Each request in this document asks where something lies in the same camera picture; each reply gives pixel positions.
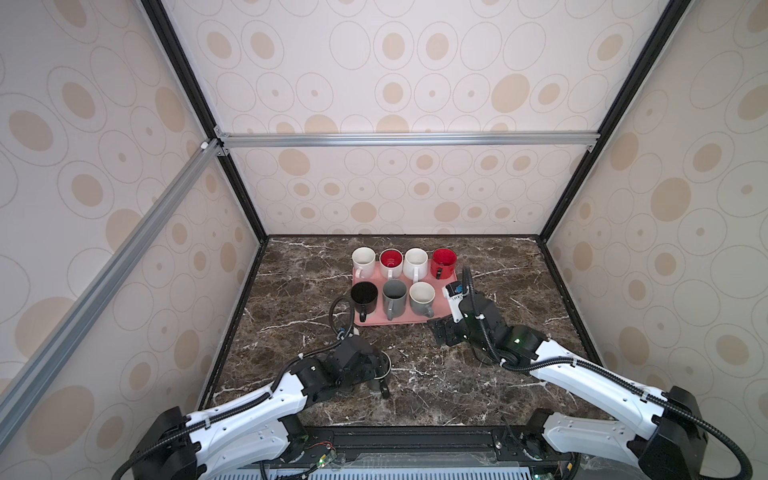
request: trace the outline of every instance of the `wire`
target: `wire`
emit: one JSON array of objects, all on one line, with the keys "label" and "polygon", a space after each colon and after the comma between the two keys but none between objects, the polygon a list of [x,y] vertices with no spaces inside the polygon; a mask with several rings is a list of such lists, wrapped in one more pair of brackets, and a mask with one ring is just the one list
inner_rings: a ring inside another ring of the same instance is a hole
[{"label": "wire", "polygon": [[488,356],[491,357],[491,360],[493,360],[494,363],[499,363],[502,358],[499,356],[498,352],[496,351],[496,347],[491,341],[491,333],[489,332],[488,321],[485,318],[480,318],[480,312],[478,311],[478,306],[475,302],[475,281],[472,280],[472,272],[468,266],[465,266],[462,270],[462,284],[465,284],[467,287],[469,301],[472,304],[472,313],[475,314],[475,318],[480,325],[480,333],[482,333],[485,343],[485,351],[488,353]]},{"label": "wire", "polygon": [[470,346],[469,348],[472,349],[472,355],[475,356],[475,360],[480,362],[481,365],[488,365],[488,366],[496,365],[496,363],[493,362],[493,361],[491,361],[491,362],[483,362],[482,359],[478,356],[478,352],[477,352],[477,349],[475,348],[475,346]]},{"label": "wire", "polygon": [[[586,360],[583,360],[583,359],[574,359],[569,356],[558,356],[552,359],[542,360],[540,362],[532,363],[529,366],[512,366],[512,365],[509,365],[509,363],[510,363],[509,361],[502,362],[502,368],[507,369],[510,372],[519,372],[519,373],[531,372],[533,370],[543,369],[544,367],[553,366],[553,365],[560,365],[560,364],[574,365],[575,364],[575,366],[580,366],[582,368],[595,372],[598,375],[611,380],[613,383],[616,383],[617,385],[621,386],[622,388],[628,390],[629,392],[637,396],[641,397],[645,393],[645,391],[640,387],[633,385],[632,383],[629,383],[628,381],[622,379],[621,377],[615,375],[614,373],[609,372],[608,370],[600,366],[597,366],[592,362],[587,362]],[[729,439],[727,435],[722,433],[717,427],[691,414],[686,409],[682,409],[681,407],[678,407],[672,404],[671,402],[668,402],[666,399],[660,399],[657,396],[648,395],[646,397],[646,400],[648,402],[651,402],[655,405],[660,406],[661,408],[669,412],[672,412],[673,414],[677,415],[683,420],[687,420],[688,422],[691,422],[694,425],[701,427],[704,431],[709,432],[714,438],[720,440],[726,447],[728,447],[728,449],[736,456],[737,460],[739,461],[740,471],[733,477],[718,478],[718,477],[709,477],[706,475],[699,475],[699,480],[749,480],[749,478],[752,478],[752,473],[753,473],[752,463],[750,462],[749,458],[733,440]]]},{"label": "wire", "polygon": [[150,445],[146,449],[142,450],[141,452],[137,453],[136,455],[131,456],[128,460],[125,461],[123,465],[120,465],[120,467],[115,471],[115,473],[112,475],[112,480],[120,480],[123,475],[125,475],[125,472],[127,472],[131,467],[136,465],[138,462],[143,460],[145,457],[155,453],[157,450],[162,449],[163,447],[167,446],[168,444],[172,442],[176,442],[177,440],[181,439],[182,437],[191,434],[192,432],[196,432],[197,430],[202,429],[206,424],[210,425],[212,423],[220,422],[221,420],[228,419],[233,415],[238,415],[242,412],[245,412],[248,409],[252,409],[253,407],[259,405],[260,403],[264,402],[270,397],[269,393],[264,393],[261,396],[257,397],[254,400],[251,400],[250,402],[246,402],[241,406],[237,406],[233,409],[227,410],[226,412],[217,413],[216,415],[212,415],[209,417],[208,422],[205,420],[200,420],[197,423],[194,423],[192,425],[189,425],[188,427],[185,427],[178,432],[174,433],[173,435],[166,437],[165,439],[160,440],[159,442],[154,443],[153,445]]},{"label": "wire", "polygon": [[[349,324],[347,325],[346,330],[344,332],[337,330],[336,325],[334,325],[334,322],[333,322],[334,320],[333,311],[336,309],[336,306],[341,302],[346,302],[346,304],[349,306]],[[354,327],[353,325],[354,319],[355,319],[355,307],[352,303],[351,298],[349,298],[348,296],[342,295],[336,298],[336,300],[334,300],[333,303],[331,303],[331,308],[328,311],[328,324],[331,326],[331,328],[333,329],[333,332],[336,334],[336,338],[339,338],[339,335],[342,335],[342,338],[346,338],[347,336],[352,334],[352,328]]]},{"label": "wire", "polygon": [[383,350],[382,350],[382,353],[386,356],[386,362],[387,362],[387,365],[389,366],[387,367],[386,373],[384,375],[377,376],[376,378],[374,378],[374,380],[381,380],[387,375],[389,375],[389,373],[392,371],[392,359],[390,359],[389,355],[387,355],[386,352],[384,352]]},{"label": "wire", "polygon": [[[350,300],[345,296],[340,296],[339,298],[333,301],[330,311],[328,312],[328,320],[331,325],[331,328],[333,329],[334,332],[336,332],[337,335],[338,335],[338,332],[336,331],[336,328],[333,325],[333,310],[336,308],[336,305],[338,305],[339,302],[341,301],[346,301],[349,304],[350,309],[352,309],[352,300]],[[253,407],[259,405],[261,402],[264,402],[265,400],[271,398],[272,393],[275,393],[275,391],[277,391],[277,387],[280,385],[280,381],[283,379],[286,372],[288,372],[288,370],[292,365],[299,362],[302,358],[308,358],[311,356],[315,356],[318,353],[323,353],[323,352],[327,352],[328,350],[335,349],[337,346],[341,344],[342,340],[344,340],[352,332],[353,322],[354,322],[354,315],[350,315],[349,325],[347,326],[345,334],[341,336],[341,338],[339,338],[336,342],[332,343],[331,345],[325,346],[321,349],[317,349],[307,354],[297,356],[295,359],[292,359],[288,363],[283,365],[283,368],[280,369],[280,373],[277,375],[274,381],[272,381],[272,386],[270,387],[271,393],[265,392],[258,398],[251,400],[250,402],[244,403],[241,406],[237,406],[237,407],[234,407],[233,409],[227,410],[226,412],[217,413],[216,415],[212,415],[208,417],[207,422],[204,420],[201,420],[197,423],[194,423],[193,425],[189,425],[188,427],[184,427],[180,429],[178,432],[166,437],[165,439],[160,440],[159,442],[154,443],[153,445],[150,445],[149,447],[137,453],[136,455],[132,455],[128,460],[125,461],[125,463],[123,463],[123,465],[120,465],[120,467],[112,475],[112,480],[120,480],[122,476],[125,475],[125,473],[131,469],[131,467],[136,465],[138,462],[140,462],[147,456],[155,453],[157,450],[169,445],[170,443],[176,442],[177,440],[182,439],[184,436],[202,429],[206,425],[211,425],[213,423],[220,422],[221,420],[228,419],[233,415],[238,415],[242,412],[245,412],[248,409],[252,409]]]},{"label": "wire", "polygon": [[[312,449],[314,447],[321,446],[321,445],[326,447],[329,450],[333,450],[334,452],[336,451],[336,447],[333,446],[333,443],[327,440],[324,440],[322,442],[317,442],[315,445],[311,445],[307,448]],[[259,462],[259,470],[261,472],[262,480],[268,480],[269,478],[266,474],[266,466],[267,466],[266,460],[262,460],[261,462]],[[302,480],[309,477],[310,474],[312,474],[318,468],[319,466],[315,464],[315,465],[312,465],[309,469],[307,469],[304,472],[294,473],[293,475],[276,476],[273,480]]]}]

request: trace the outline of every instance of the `patterned wallpaper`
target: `patterned wallpaper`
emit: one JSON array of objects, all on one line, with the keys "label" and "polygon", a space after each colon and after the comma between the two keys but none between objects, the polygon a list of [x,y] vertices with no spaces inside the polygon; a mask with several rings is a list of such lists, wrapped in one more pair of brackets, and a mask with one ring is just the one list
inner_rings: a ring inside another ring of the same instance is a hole
[{"label": "patterned wallpaper", "polygon": [[213,162],[0,455],[1,480],[110,478],[158,413],[197,409],[257,247]]},{"label": "patterned wallpaper", "polygon": [[165,0],[224,131],[588,130],[666,0]]},{"label": "patterned wallpaper", "polygon": [[233,149],[268,233],[538,233],[584,145]]},{"label": "patterned wallpaper", "polygon": [[199,147],[125,0],[0,5],[0,392]]},{"label": "patterned wallpaper", "polygon": [[[768,1],[701,2],[550,242],[604,362],[768,478]],[[704,471],[738,471],[710,440]]]}]

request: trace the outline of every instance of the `aluminum frame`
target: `aluminum frame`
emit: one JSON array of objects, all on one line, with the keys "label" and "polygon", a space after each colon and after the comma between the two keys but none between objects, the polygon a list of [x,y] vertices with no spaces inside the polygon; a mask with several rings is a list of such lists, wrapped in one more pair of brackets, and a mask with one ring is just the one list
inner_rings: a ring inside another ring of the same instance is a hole
[{"label": "aluminum frame", "polygon": [[165,228],[205,167],[220,153],[219,141],[208,140],[205,149],[198,151],[184,165],[125,243],[80,295],[47,342],[16,376],[0,402],[0,452],[11,441],[125,279]]},{"label": "aluminum frame", "polygon": [[226,149],[248,147],[406,147],[439,145],[594,145],[596,131],[381,134],[221,134]]}]

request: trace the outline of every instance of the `gray mug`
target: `gray mug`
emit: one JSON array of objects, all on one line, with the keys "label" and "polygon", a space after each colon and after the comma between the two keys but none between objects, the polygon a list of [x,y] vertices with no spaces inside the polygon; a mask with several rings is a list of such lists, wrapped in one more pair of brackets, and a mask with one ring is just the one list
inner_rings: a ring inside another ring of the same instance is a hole
[{"label": "gray mug", "polygon": [[411,285],[409,292],[411,310],[416,315],[428,318],[435,316],[435,311],[432,309],[432,304],[435,302],[435,287],[427,282],[416,282]]},{"label": "gray mug", "polygon": [[393,279],[384,284],[382,301],[387,320],[397,318],[406,312],[407,298],[408,287],[401,280]]}]

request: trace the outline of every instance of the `marble table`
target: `marble table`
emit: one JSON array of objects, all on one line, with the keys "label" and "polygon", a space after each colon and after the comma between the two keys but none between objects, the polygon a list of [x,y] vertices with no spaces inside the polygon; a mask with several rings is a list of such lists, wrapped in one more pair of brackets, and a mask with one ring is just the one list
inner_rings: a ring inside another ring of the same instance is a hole
[{"label": "marble table", "polygon": [[[584,356],[557,287],[533,240],[510,237],[274,237],[266,249],[210,406],[270,382],[299,351],[334,340],[331,302],[352,285],[352,252],[421,247],[453,249],[475,287],[508,324],[532,326]],[[367,386],[300,413],[304,425],[525,424],[538,407],[606,418],[589,403],[547,382],[483,366],[465,344],[435,344],[425,324],[366,327],[369,342],[392,359],[390,399]]]}]

